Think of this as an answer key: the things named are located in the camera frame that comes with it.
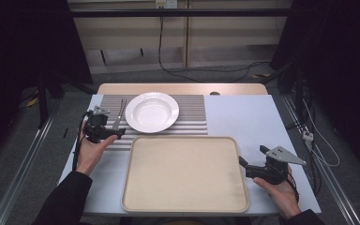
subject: white cable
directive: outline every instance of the white cable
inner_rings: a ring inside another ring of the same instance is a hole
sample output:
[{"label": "white cable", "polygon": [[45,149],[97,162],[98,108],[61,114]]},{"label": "white cable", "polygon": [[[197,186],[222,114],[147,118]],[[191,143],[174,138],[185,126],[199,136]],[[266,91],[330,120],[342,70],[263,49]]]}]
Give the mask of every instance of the white cable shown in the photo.
[{"label": "white cable", "polygon": [[335,154],[336,158],[337,158],[337,164],[329,164],[326,162],[326,160],[322,157],[319,157],[318,154],[312,149],[312,145],[311,145],[311,142],[309,141],[306,141],[306,144],[307,144],[307,148],[310,152],[312,152],[317,158],[319,161],[321,161],[322,163],[324,163],[326,166],[330,166],[330,167],[336,167],[338,165],[340,165],[340,158],[338,157],[338,154],[336,153],[335,149],[332,147],[332,145],[323,137],[323,135],[320,133],[320,131],[317,129],[317,127],[315,126],[314,124],[314,121],[312,120],[312,116],[311,114],[309,113],[309,110],[308,110],[308,106],[306,104],[306,102],[303,100],[305,106],[306,106],[306,110],[307,110],[307,113],[308,113],[308,116],[309,116],[309,119],[311,120],[311,124],[312,126],[314,126],[315,130],[317,130],[317,133],[321,136],[321,138],[328,144],[328,146],[330,147],[330,149],[333,151],[333,153]]}]

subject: black horizontal bar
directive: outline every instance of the black horizontal bar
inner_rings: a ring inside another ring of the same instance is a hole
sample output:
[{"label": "black horizontal bar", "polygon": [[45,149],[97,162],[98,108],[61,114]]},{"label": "black horizontal bar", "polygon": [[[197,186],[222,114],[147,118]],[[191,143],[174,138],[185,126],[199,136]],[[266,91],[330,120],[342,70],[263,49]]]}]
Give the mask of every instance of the black horizontal bar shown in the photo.
[{"label": "black horizontal bar", "polygon": [[310,11],[291,10],[289,8],[246,8],[246,9],[74,9],[40,10],[40,9],[12,9],[2,14],[16,14],[18,16],[35,17],[286,17],[290,15],[308,15]]}]

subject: person's left hand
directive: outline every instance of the person's left hand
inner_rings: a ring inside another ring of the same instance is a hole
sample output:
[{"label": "person's left hand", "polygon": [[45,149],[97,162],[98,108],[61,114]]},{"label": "person's left hand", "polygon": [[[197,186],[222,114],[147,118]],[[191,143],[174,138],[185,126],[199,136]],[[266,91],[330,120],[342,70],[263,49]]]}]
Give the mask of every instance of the person's left hand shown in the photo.
[{"label": "person's left hand", "polygon": [[[82,125],[81,137],[83,137],[84,125],[85,122],[83,122]],[[99,143],[89,142],[86,138],[83,138],[81,142],[80,154],[78,155],[78,165],[76,171],[89,176],[90,173],[92,173],[92,171],[95,169],[95,166],[100,162],[106,147],[113,143],[117,138],[118,137],[116,135],[112,135]]]}]

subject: white tabletop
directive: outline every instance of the white tabletop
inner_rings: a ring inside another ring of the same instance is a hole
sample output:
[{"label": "white tabletop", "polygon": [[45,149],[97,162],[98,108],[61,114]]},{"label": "white tabletop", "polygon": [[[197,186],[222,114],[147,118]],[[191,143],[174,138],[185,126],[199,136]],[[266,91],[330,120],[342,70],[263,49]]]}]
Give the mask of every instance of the white tabletop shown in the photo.
[{"label": "white tabletop", "polygon": [[[102,95],[92,97],[89,109],[99,105]],[[250,164],[263,166],[265,155],[260,152],[260,145],[272,149],[282,146],[295,153],[288,133],[278,114],[277,107],[271,96],[204,96],[208,135],[233,137],[241,156]],[[71,171],[72,153],[63,170],[60,182]],[[85,214],[106,216],[209,216],[196,213],[145,214],[128,213],[121,205],[122,192],[128,166],[127,151],[105,152],[101,161],[93,171],[93,185],[84,207]],[[292,165],[292,175],[300,193],[299,206],[302,211],[312,209],[321,213],[320,206],[308,183],[302,166]],[[244,216],[269,216],[278,212],[267,192],[247,178],[249,208]],[[214,216],[234,216],[214,214]]]}]

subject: striped placemat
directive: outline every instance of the striped placemat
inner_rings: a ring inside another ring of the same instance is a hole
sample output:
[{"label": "striped placemat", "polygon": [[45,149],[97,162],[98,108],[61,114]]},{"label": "striped placemat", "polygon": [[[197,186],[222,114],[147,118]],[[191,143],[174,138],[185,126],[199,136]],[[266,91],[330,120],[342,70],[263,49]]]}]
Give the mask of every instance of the striped placemat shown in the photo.
[{"label": "striped placemat", "polygon": [[[121,107],[121,99],[127,99],[128,103],[136,95],[105,95],[100,107],[111,113],[107,121],[107,128],[112,128]],[[125,119],[125,113],[119,124],[120,128],[126,128],[127,132],[121,140],[115,141],[107,147],[112,151],[129,151],[133,140],[139,135],[207,135],[206,113],[202,95],[171,95],[179,106],[179,116],[172,126],[158,133],[145,134],[132,128]]]}]

